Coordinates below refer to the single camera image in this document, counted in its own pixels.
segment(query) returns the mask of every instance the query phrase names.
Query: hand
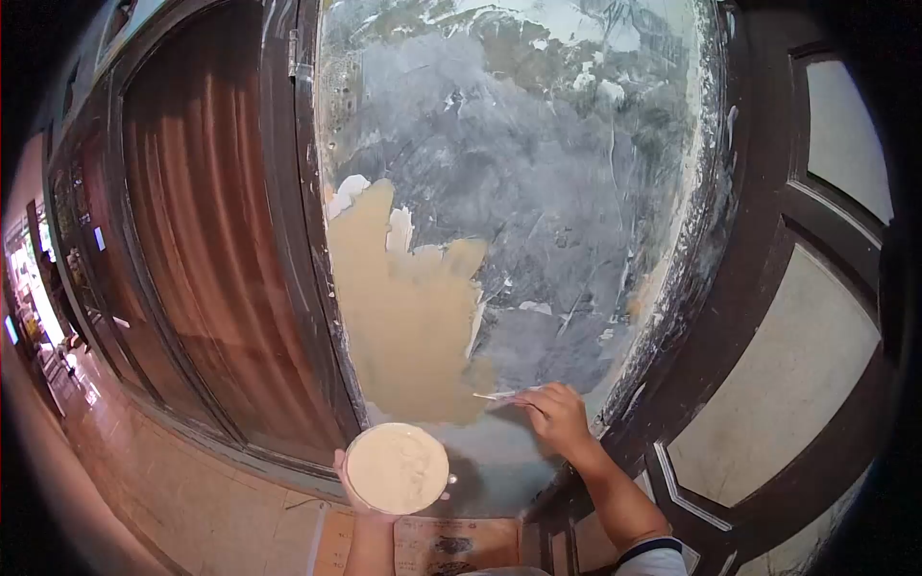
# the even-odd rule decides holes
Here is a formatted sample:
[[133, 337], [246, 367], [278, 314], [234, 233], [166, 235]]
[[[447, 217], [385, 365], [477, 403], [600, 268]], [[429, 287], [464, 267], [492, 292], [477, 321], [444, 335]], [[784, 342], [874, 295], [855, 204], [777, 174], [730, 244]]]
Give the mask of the hand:
[[537, 390], [523, 390], [510, 402], [526, 411], [539, 438], [571, 462], [596, 442], [586, 423], [583, 398], [570, 386], [551, 382]]
[[339, 482], [343, 485], [343, 489], [346, 490], [346, 497], [349, 498], [349, 506], [352, 507], [352, 510], [360, 519], [391, 524], [400, 519], [400, 516], [385, 514], [384, 512], [369, 508], [368, 504], [361, 501], [361, 498], [359, 498], [355, 490], [352, 489], [352, 484], [349, 482], [349, 477], [346, 475], [345, 451], [337, 449], [333, 452], [333, 469], [336, 471], [337, 476], [339, 476]]

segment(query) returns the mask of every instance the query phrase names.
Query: door hinge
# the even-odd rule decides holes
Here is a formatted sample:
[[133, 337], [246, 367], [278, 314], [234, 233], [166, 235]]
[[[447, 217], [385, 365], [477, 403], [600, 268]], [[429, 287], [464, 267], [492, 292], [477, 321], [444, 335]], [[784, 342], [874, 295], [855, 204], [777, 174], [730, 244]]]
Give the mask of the door hinge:
[[289, 78], [313, 83], [313, 66], [298, 62], [301, 51], [301, 37], [295, 29], [289, 30]]

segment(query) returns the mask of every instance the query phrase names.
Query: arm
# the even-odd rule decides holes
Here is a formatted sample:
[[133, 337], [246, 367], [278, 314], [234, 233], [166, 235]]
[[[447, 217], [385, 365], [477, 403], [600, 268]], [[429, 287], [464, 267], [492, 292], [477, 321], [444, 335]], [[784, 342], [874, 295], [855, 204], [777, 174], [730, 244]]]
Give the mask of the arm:
[[520, 392], [512, 402], [528, 413], [538, 437], [579, 472], [605, 533], [620, 552], [670, 534], [663, 513], [589, 433], [583, 399], [573, 388], [552, 382]]
[[359, 500], [346, 479], [345, 464], [346, 453], [337, 450], [333, 468], [355, 511], [352, 545], [343, 576], [395, 576], [394, 523], [399, 516], [374, 511]]

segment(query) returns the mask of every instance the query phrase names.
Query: beige putty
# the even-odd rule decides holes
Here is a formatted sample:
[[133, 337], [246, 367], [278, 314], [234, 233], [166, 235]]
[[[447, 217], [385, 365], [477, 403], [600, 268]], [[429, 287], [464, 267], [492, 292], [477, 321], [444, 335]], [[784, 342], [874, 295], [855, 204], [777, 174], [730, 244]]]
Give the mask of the beige putty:
[[467, 357], [480, 297], [472, 278], [487, 242], [455, 240], [410, 253], [403, 237], [411, 233], [409, 213], [395, 210], [391, 226], [390, 181], [350, 199], [329, 220], [327, 239], [362, 392], [393, 419], [474, 422], [487, 401], [471, 394], [495, 390], [490, 362]]

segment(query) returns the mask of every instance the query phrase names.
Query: curtain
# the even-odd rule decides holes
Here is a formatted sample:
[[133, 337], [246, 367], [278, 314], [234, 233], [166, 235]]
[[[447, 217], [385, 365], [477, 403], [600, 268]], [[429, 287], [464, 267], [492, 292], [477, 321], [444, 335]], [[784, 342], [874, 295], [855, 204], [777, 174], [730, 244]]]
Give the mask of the curtain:
[[304, 355], [266, 200], [261, 23], [252, 1], [215, 8], [143, 65], [124, 98], [128, 190], [160, 303], [207, 386], [251, 443], [329, 464], [344, 441]]
[[[93, 289], [99, 291], [98, 296], [106, 303], [109, 314], [117, 319], [109, 328], [119, 331], [141, 370], [166, 403], [187, 417], [215, 427], [195, 393], [186, 388], [176, 373], [132, 288], [130, 260], [112, 225], [102, 167], [102, 142], [101, 134], [93, 133], [81, 143], [78, 152], [83, 165], [84, 204], [88, 210], [80, 215], [84, 222], [81, 229], [88, 247], [88, 264], [93, 267], [98, 283]], [[109, 350], [110, 356], [118, 353], [118, 350]]]

